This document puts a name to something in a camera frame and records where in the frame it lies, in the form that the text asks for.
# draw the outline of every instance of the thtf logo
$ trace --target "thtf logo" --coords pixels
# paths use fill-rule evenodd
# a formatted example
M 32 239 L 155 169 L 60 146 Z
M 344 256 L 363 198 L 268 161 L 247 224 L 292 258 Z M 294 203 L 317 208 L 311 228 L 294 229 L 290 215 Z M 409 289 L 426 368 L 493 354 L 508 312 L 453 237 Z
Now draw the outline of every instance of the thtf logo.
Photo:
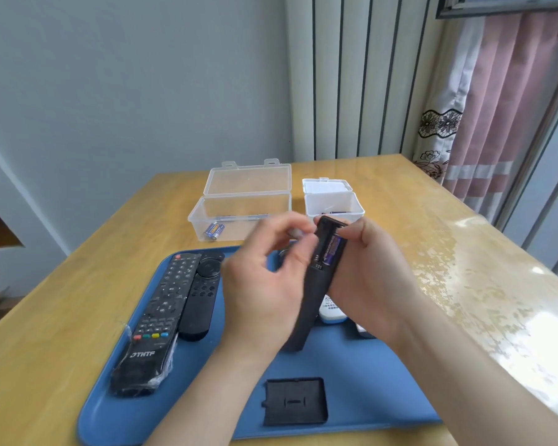
M 134 357 L 150 357 L 151 355 L 155 355 L 155 351 L 149 352 L 133 352 L 130 354 L 130 358 L 133 359 Z

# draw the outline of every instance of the white plastic box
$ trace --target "white plastic box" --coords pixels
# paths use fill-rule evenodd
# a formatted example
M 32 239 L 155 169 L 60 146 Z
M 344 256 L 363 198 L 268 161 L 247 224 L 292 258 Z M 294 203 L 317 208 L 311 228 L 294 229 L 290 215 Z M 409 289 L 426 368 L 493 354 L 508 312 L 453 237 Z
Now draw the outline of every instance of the white plastic box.
M 323 213 L 329 214 L 331 211 L 344 212 L 335 213 L 332 216 L 347 219 L 350 222 L 357 221 L 364 216 L 364 208 L 346 180 L 304 178 L 302 186 L 306 216 L 310 219 Z
M 238 166 L 233 161 L 211 169 L 204 196 L 188 220 L 201 241 L 212 241 L 205 230 L 213 222 L 225 226 L 218 241 L 245 239 L 256 223 L 291 210 L 291 165 L 265 159 L 261 166 Z

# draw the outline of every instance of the person's right hand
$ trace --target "person's right hand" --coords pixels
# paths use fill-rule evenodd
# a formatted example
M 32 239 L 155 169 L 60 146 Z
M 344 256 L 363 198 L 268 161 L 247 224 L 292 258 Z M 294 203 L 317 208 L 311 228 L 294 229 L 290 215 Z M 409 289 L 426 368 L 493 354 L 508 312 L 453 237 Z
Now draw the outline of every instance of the person's right hand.
M 361 217 L 337 234 L 348 243 L 328 295 L 350 319 L 392 346 L 405 307 L 420 294 L 417 280 L 391 235 L 370 219 Z

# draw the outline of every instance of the box lid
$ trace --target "box lid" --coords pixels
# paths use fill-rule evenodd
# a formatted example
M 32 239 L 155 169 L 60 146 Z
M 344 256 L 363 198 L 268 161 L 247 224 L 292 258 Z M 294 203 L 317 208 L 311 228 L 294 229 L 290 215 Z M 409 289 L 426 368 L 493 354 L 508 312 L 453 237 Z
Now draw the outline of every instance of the box lid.
M 353 191 L 347 180 L 334 180 L 326 177 L 302 179 L 304 194 L 345 193 Z
M 204 195 L 215 197 L 290 191 L 291 164 L 281 164 L 273 158 L 265 159 L 265 163 L 259 166 L 238 166 L 234 161 L 224 161 L 220 168 L 210 170 Z

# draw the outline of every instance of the person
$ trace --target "person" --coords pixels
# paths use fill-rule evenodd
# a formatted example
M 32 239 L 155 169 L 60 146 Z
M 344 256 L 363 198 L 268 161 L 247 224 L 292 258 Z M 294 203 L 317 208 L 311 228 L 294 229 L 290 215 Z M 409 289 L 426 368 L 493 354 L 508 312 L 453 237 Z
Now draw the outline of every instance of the person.
M 288 245 L 292 228 L 304 236 L 278 271 L 267 270 L 267 255 Z M 270 217 L 223 263 L 219 345 L 145 445 L 229 443 L 250 393 L 294 327 L 314 231 L 298 213 Z M 459 445 L 558 445 L 558 416 L 423 294 L 387 232 L 362 217 L 338 233 L 348 244 L 329 296 L 399 356 Z

